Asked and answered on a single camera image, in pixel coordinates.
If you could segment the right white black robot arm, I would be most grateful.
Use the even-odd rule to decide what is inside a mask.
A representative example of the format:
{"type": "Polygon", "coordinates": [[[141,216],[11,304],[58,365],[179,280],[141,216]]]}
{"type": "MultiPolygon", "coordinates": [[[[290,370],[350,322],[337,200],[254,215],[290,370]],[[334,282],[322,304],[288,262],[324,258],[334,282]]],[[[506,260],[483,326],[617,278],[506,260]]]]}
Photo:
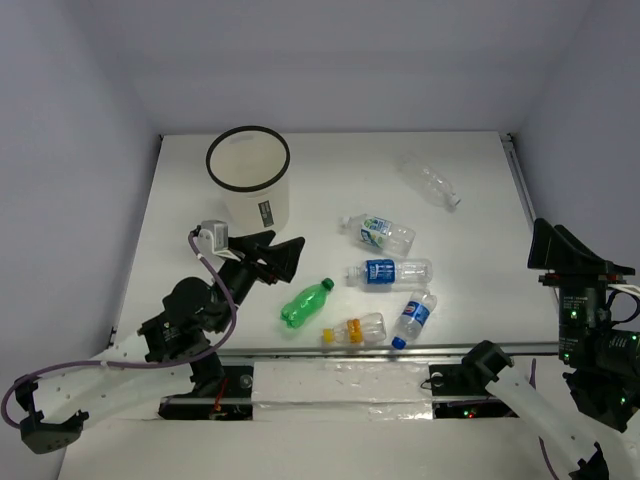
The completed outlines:
{"type": "Polygon", "coordinates": [[[460,362],[437,364],[421,386],[456,406],[506,405],[554,454],[571,479],[639,476],[639,334],[612,318],[620,295],[639,297],[627,283],[632,267],[606,260],[566,227],[533,223],[527,266],[558,294],[558,358],[562,377],[590,426],[561,413],[523,376],[497,344],[484,340],[460,362]]]}

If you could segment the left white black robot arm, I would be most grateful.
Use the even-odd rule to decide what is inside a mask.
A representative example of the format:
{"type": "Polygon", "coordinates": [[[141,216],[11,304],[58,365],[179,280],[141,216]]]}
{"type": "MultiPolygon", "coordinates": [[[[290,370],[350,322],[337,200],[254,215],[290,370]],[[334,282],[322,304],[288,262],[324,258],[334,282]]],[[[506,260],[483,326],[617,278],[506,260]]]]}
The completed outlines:
{"type": "Polygon", "coordinates": [[[17,379],[1,400],[5,423],[35,454],[63,449],[83,430],[131,407],[173,395],[204,396],[224,378],[217,351],[237,325],[239,306],[257,282],[293,280],[302,237],[277,244],[272,230],[230,237],[215,268],[199,248],[198,225],[188,244],[212,277],[179,281],[162,311],[91,359],[44,367],[17,379]]]}

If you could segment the clear bottle yellow cap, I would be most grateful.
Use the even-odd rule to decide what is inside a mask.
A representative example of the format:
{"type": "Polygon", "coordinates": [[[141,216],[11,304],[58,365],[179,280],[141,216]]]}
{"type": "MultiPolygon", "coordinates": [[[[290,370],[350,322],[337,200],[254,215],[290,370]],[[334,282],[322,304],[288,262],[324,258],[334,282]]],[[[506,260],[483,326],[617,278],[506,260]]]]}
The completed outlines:
{"type": "Polygon", "coordinates": [[[384,317],[381,313],[369,313],[352,318],[336,327],[323,330],[322,342],[325,345],[375,345],[387,338],[384,317]]]}

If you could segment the clear plastic bottle white cap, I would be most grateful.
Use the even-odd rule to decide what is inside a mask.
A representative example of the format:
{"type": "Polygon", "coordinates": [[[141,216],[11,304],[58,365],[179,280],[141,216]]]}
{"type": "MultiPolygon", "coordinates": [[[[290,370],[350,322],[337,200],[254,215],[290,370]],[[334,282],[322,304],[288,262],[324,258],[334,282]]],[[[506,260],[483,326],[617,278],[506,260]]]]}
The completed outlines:
{"type": "Polygon", "coordinates": [[[457,209],[461,199],[453,185],[423,157],[405,153],[396,165],[403,181],[427,203],[450,212],[457,209]]]}

